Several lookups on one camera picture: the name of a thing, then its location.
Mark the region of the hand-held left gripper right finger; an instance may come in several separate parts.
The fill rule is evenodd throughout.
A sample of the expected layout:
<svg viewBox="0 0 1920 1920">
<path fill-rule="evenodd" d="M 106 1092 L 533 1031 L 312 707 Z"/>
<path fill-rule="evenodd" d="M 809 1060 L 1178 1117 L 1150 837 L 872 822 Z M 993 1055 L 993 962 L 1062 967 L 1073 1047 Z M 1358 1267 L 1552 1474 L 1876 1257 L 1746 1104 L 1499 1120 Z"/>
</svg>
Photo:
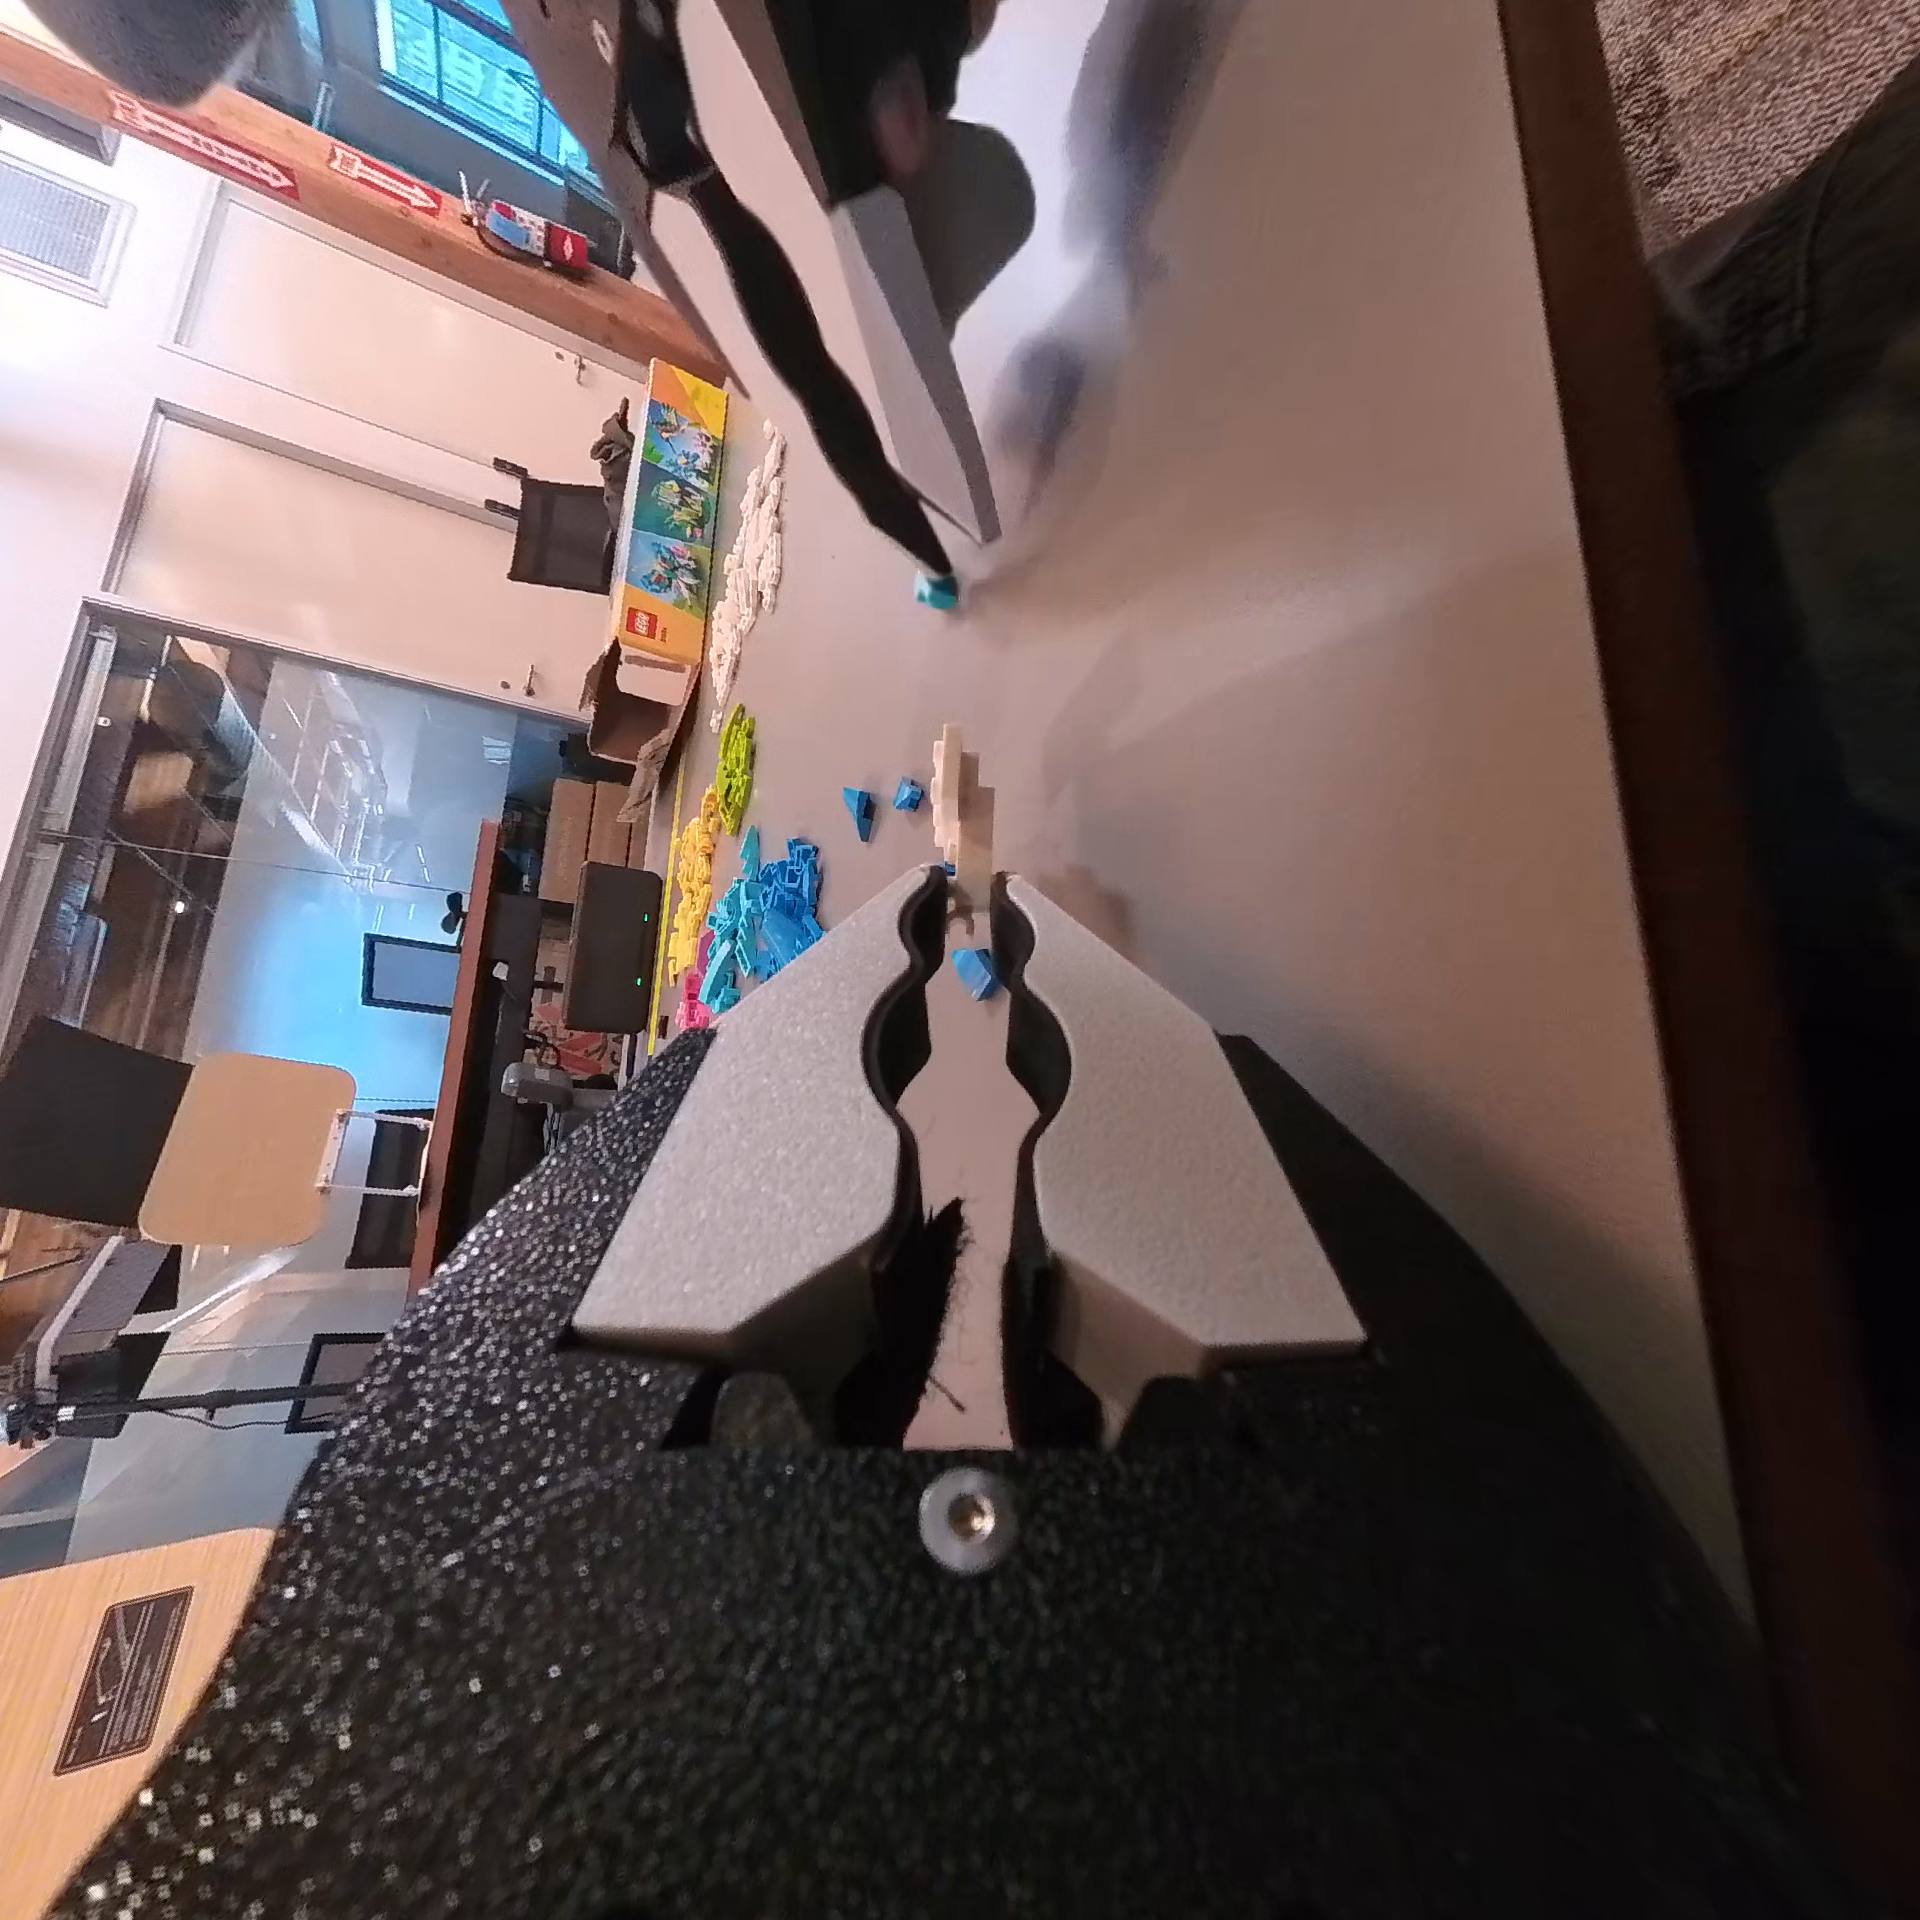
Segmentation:
<svg viewBox="0 0 1920 1920">
<path fill-rule="evenodd" d="M 1212 1024 L 1023 878 L 993 878 L 993 961 L 1035 1104 L 1006 1410 L 1128 1415 L 1156 1381 L 1358 1358 L 1360 1315 Z"/>
</svg>

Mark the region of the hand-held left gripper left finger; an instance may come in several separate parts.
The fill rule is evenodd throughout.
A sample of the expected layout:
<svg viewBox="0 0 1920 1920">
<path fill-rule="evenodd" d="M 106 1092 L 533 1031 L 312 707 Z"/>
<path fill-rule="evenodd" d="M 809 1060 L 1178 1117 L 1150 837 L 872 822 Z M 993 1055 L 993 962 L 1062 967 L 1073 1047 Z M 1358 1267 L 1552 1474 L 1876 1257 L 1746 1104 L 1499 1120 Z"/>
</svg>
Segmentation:
<svg viewBox="0 0 1920 1920">
<path fill-rule="evenodd" d="M 909 870 L 703 1031 L 690 1087 L 570 1331 L 830 1397 L 876 1345 L 876 1270 L 920 1215 L 900 1092 L 929 1060 L 946 870 Z"/>
</svg>

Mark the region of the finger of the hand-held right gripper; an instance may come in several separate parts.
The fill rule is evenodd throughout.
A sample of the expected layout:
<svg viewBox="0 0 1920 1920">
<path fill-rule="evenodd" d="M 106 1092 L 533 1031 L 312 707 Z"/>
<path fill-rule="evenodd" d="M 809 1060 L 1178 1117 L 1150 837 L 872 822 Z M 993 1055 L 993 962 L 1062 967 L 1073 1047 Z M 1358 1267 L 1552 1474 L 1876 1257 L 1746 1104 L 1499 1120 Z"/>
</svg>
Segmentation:
<svg viewBox="0 0 1920 1920">
<path fill-rule="evenodd" d="M 563 117 L 593 140 L 598 174 L 632 238 L 638 267 L 726 360 L 748 374 L 703 322 L 715 284 L 696 242 L 690 275 L 676 271 L 676 7 L 675 4 L 509 4 L 513 30 Z M 895 544 L 920 572 L 953 572 L 946 544 Z"/>
<path fill-rule="evenodd" d="M 829 201 L 773 31 L 722 4 L 676 4 L 679 275 L 696 242 L 715 258 L 703 322 L 732 371 L 773 378 L 873 532 L 999 540 L 960 320 L 942 327 L 900 192 Z"/>
</svg>

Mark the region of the white stepped lego assembly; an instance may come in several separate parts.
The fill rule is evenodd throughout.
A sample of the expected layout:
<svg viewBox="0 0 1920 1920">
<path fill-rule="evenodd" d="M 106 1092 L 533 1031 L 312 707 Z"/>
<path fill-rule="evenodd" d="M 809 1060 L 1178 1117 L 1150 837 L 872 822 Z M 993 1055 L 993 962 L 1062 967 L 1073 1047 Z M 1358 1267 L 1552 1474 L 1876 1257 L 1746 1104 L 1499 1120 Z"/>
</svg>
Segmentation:
<svg viewBox="0 0 1920 1920">
<path fill-rule="evenodd" d="M 979 780 L 979 757 L 962 731 L 946 722 L 932 750 L 929 800 L 935 810 L 935 855 L 948 881 L 953 911 L 985 911 L 993 892 L 993 790 Z"/>
</svg>

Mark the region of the pile of white lego pieces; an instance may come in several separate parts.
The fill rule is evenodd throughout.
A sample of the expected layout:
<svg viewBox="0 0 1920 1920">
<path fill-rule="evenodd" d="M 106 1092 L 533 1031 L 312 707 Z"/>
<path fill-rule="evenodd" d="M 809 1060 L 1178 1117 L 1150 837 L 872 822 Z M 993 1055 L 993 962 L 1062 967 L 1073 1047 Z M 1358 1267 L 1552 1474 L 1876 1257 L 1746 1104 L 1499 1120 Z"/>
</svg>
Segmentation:
<svg viewBox="0 0 1920 1920">
<path fill-rule="evenodd" d="M 739 498 L 733 544 L 722 558 L 722 597 L 709 620 L 709 731 L 732 717 L 732 692 L 748 638 L 773 608 L 782 577 L 786 438 L 763 422 L 763 458 Z"/>
</svg>

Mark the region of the pile of turquoise lego pieces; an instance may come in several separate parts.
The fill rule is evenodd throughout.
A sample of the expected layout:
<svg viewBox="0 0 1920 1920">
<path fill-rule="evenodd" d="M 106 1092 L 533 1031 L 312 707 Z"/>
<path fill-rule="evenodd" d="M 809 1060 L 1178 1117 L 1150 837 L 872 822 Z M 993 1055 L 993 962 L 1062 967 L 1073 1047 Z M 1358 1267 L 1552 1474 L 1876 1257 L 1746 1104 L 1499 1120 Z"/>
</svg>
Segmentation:
<svg viewBox="0 0 1920 1920">
<path fill-rule="evenodd" d="M 792 837 L 782 857 L 765 857 L 750 827 L 739 842 L 739 874 L 709 915 L 706 990 L 715 1018 L 738 1007 L 748 987 L 776 978 L 820 944 L 816 902 L 823 860 L 810 841 Z"/>
</svg>

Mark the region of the yellow lego set box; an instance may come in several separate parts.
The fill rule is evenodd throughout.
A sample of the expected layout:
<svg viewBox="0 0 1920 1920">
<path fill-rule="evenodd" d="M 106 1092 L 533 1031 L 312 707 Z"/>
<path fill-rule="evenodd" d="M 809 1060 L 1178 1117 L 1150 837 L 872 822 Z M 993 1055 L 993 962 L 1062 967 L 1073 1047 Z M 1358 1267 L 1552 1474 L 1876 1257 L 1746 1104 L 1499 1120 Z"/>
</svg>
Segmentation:
<svg viewBox="0 0 1920 1920">
<path fill-rule="evenodd" d="M 588 665 L 588 755 L 620 762 L 638 800 L 660 784 L 709 651 L 728 394 L 650 360 L 628 421 L 610 532 L 608 640 Z"/>
</svg>

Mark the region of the pile of yellow lego pieces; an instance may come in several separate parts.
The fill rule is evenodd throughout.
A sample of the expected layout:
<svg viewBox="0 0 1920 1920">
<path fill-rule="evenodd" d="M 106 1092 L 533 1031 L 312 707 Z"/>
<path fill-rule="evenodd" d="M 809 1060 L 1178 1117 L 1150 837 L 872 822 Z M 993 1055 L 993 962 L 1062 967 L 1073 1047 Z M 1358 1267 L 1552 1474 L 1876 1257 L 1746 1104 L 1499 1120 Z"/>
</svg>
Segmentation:
<svg viewBox="0 0 1920 1920">
<path fill-rule="evenodd" d="M 718 805 L 700 811 L 679 830 L 672 851 L 672 915 L 665 927 L 663 975 L 676 980 L 696 967 L 700 940 L 712 915 L 712 862 L 718 841 L 722 837 L 722 817 Z"/>
</svg>

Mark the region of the red fire extinguisher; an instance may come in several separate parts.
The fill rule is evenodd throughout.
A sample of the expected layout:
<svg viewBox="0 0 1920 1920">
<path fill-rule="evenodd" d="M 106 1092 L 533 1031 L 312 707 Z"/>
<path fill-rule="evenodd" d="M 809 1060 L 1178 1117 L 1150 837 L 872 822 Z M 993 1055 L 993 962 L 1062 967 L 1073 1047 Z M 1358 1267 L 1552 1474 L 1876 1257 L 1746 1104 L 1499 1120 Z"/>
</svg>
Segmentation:
<svg viewBox="0 0 1920 1920">
<path fill-rule="evenodd" d="M 468 207 L 478 241 L 509 260 L 539 267 L 552 275 L 588 277 L 593 271 L 588 238 L 546 221 L 523 207 L 483 198 Z"/>
</svg>

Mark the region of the wooden beam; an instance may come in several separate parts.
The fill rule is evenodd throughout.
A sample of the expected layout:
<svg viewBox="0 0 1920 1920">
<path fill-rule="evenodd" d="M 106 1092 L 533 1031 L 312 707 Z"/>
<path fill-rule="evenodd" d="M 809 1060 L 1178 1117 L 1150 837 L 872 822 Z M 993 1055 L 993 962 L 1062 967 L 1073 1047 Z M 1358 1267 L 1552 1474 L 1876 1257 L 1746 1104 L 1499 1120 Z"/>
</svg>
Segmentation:
<svg viewBox="0 0 1920 1920">
<path fill-rule="evenodd" d="M 109 131 L 120 131 L 109 114 L 109 87 L 133 95 L 133 88 L 106 80 L 46 34 L 20 4 L 2 7 L 2 87 L 39 110 L 63 110 Z M 575 338 L 608 360 L 638 370 L 669 360 L 709 382 L 728 382 L 732 378 L 726 360 L 660 291 L 598 267 L 588 277 L 566 277 L 500 258 L 478 241 L 460 195 L 442 195 L 440 221 L 423 221 L 386 202 L 328 171 L 328 144 L 338 138 L 299 127 L 233 87 L 216 87 L 190 110 L 170 112 L 193 114 L 233 140 L 285 160 L 299 178 L 299 202 L 262 198 L 276 212 L 303 214 L 370 248 L 390 267 L 455 284 L 479 301 Z"/>
</svg>

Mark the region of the red arrow sticker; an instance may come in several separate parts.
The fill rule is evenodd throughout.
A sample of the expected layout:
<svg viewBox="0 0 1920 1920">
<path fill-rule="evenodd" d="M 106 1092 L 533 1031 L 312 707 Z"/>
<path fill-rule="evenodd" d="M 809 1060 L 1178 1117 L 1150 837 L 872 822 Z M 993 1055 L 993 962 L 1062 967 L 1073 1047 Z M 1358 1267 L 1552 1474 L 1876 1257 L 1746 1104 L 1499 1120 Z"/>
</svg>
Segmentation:
<svg viewBox="0 0 1920 1920">
<path fill-rule="evenodd" d="M 368 158 L 359 148 L 352 148 L 339 140 L 328 144 L 328 171 L 386 202 L 395 202 L 423 221 L 442 218 L 442 192 L 402 174 L 398 167 Z"/>
<path fill-rule="evenodd" d="M 156 110 L 122 88 L 109 87 L 106 97 L 112 122 L 133 140 L 170 152 L 208 174 L 246 187 L 249 192 L 299 202 L 299 178 L 285 160 L 250 148 L 193 114 Z"/>
</svg>

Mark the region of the black box with green lights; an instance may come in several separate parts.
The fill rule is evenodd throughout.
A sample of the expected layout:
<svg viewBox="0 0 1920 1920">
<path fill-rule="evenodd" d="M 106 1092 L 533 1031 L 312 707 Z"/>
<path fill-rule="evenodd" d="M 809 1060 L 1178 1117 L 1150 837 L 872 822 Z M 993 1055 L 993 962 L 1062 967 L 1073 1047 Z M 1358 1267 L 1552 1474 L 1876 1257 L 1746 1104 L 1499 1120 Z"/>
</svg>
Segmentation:
<svg viewBox="0 0 1920 1920">
<path fill-rule="evenodd" d="M 646 1030 L 663 920 L 663 878 L 588 860 L 568 928 L 563 1024 L 576 1034 Z"/>
</svg>

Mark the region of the wood-edged desk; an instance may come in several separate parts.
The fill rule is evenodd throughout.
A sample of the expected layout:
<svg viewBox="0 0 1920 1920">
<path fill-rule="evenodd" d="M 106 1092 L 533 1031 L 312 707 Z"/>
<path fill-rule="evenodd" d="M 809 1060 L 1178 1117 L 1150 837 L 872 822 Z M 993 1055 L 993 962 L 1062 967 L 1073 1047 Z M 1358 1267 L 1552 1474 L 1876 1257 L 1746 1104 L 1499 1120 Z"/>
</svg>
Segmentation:
<svg viewBox="0 0 1920 1920">
<path fill-rule="evenodd" d="M 409 1298 L 538 1160 L 538 1124 L 503 1092 L 505 1068 L 525 1055 L 538 950 L 539 898 L 523 895 L 503 851 L 503 822 L 488 821 L 478 837 L 442 1087 L 423 1150 Z"/>
</svg>

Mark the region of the yellow tape strip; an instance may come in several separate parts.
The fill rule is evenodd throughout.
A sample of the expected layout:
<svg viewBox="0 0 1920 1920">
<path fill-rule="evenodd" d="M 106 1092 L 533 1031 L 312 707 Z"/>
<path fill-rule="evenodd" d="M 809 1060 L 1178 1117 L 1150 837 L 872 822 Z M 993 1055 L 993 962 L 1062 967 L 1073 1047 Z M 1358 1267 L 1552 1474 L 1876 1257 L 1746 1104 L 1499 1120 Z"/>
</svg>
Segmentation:
<svg viewBox="0 0 1920 1920">
<path fill-rule="evenodd" d="M 653 972 L 648 987 L 648 1015 L 642 1031 L 642 1051 L 650 1057 L 660 1050 L 663 1034 L 663 1001 L 672 978 L 672 922 L 676 907 L 676 851 L 682 834 L 682 795 L 685 795 L 685 750 L 676 750 L 672 765 L 663 768 L 660 785 L 653 791 L 653 805 L 648 817 L 646 862 L 660 871 L 660 915 L 656 915 L 656 945 L 653 945 Z"/>
</svg>

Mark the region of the black mesh chair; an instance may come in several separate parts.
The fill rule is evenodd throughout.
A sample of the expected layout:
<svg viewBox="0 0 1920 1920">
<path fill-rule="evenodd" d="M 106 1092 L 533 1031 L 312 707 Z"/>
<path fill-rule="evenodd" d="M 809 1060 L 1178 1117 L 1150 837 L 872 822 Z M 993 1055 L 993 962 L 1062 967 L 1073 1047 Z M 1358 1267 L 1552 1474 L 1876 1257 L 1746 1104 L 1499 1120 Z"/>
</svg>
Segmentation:
<svg viewBox="0 0 1920 1920">
<path fill-rule="evenodd" d="M 495 474 L 516 484 L 516 504 L 488 498 L 488 515 L 512 524 L 513 548 L 509 582 L 559 588 L 576 594 L 610 594 L 616 548 L 616 508 L 628 478 L 632 452 L 600 447 L 593 454 L 598 484 L 549 484 L 512 460 L 495 458 Z"/>
</svg>

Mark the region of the brown cardboard boxes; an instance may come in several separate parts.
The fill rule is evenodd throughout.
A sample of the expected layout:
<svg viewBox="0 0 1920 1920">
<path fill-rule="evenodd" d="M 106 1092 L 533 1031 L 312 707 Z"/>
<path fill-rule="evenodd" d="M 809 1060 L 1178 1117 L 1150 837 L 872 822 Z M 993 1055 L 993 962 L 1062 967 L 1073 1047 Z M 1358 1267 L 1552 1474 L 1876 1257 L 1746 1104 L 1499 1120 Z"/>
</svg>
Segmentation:
<svg viewBox="0 0 1920 1920">
<path fill-rule="evenodd" d="M 626 817 L 628 804 L 628 780 L 552 784 L 538 878 L 543 902 L 570 907 L 585 865 L 642 870 L 648 810 Z"/>
</svg>

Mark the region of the small black monitor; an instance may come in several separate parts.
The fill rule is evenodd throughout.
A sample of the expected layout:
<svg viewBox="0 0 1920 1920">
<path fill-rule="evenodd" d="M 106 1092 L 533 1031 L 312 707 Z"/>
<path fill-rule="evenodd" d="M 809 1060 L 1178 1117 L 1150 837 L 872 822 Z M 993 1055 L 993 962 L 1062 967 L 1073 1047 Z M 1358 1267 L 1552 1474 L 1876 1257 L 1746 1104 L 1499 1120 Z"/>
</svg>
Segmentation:
<svg viewBox="0 0 1920 1920">
<path fill-rule="evenodd" d="M 359 1002 L 373 1012 L 452 1018 L 460 961 L 458 944 L 368 931 L 359 961 Z"/>
</svg>

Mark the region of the tan rounded board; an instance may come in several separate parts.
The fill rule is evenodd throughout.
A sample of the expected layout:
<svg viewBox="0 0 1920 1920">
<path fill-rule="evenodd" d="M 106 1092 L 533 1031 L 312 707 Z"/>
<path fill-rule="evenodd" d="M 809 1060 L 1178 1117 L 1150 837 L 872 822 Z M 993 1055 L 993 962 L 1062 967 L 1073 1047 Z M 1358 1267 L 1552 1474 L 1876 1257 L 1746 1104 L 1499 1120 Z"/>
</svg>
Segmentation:
<svg viewBox="0 0 1920 1920">
<path fill-rule="evenodd" d="M 136 1211 L 153 1244 L 265 1252 L 319 1232 L 358 1084 L 345 1068 L 219 1051 L 188 1068 Z"/>
</svg>

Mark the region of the black square panel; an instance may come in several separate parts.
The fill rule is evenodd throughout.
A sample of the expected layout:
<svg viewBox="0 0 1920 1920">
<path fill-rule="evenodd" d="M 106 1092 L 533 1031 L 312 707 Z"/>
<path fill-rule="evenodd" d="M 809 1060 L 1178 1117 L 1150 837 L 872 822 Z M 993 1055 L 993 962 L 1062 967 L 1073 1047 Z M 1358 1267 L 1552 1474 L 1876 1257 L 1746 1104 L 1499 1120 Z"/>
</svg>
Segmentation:
<svg viewBox="0 0 1920 1920">
<path fill-rule="evenodd" d="M 35 1018 L 2 1064 L 2 1208 L 136 1232 L 190 1065 Z"/>
</svg>

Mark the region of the tan table with sticker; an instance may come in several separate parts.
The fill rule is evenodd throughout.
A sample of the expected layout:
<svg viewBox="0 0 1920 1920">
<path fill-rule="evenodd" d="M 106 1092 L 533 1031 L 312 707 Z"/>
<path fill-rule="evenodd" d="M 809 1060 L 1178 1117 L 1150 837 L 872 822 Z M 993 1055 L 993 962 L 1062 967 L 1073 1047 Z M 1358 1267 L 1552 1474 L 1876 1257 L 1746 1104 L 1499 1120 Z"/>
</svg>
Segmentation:
<svg viewBox="0 0 1920 1920">
<path fill-rule="evenodd" d="M 39 1918 L 226 1652 L 269 1528 L 2 1580 L 2 1915 Z"/>
</svg>

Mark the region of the white wall vent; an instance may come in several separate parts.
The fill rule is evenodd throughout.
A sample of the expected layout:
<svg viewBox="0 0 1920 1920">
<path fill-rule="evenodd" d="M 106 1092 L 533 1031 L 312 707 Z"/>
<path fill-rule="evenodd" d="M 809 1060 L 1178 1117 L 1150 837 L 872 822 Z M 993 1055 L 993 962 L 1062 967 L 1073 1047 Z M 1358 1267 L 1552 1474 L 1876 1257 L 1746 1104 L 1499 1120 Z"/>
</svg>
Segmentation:
<svg viewBox="0 0 1920 1920">
<path fill-rule="evenodd" d="M 2 275 L 109 305 L 136 208 L 2 154 Z"/>
</svg>

